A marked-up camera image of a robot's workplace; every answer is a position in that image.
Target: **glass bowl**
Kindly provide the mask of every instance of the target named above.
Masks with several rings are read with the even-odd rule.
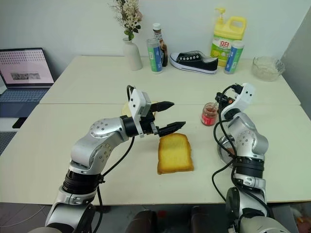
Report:
[[[273,57],[255,57],[252,65],[253,74],[264,81],[275,81],[285,70],[285,65]]]

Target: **white sneaker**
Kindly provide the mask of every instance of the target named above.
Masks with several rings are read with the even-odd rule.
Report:
[[[170,54],[170,63],[177,69],[204,74],[215,74],[218,58],[207,57],[200,51],[173,52]]]

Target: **shoe sole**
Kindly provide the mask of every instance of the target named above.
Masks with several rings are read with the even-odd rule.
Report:
[[[185,70],[185,71],[192,71],[192,72],[197,72],[197,73],[204,73],[204,74],[215,74],[217,70],[206,70],[206,69],[199,69],[199,68],[194,68],[194,67],[188,67],[181,65],[174,61],[172,57],[170,56],[170,63],[172,64],[173,67],[176,67],[177,69]]]

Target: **toast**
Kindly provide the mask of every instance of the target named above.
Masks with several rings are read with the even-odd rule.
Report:
[[[160,138],[158,159],[158,174],[193,171],[191,148],[187,136],[172,133]]]

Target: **flower vase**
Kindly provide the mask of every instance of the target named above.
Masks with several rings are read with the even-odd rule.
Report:
[[[142,68],[142,63],[140,59],[139,50],[136,44],[129,40],[128,38],[124,38],[123,52],[126,57],[131,70],[139,70]]]

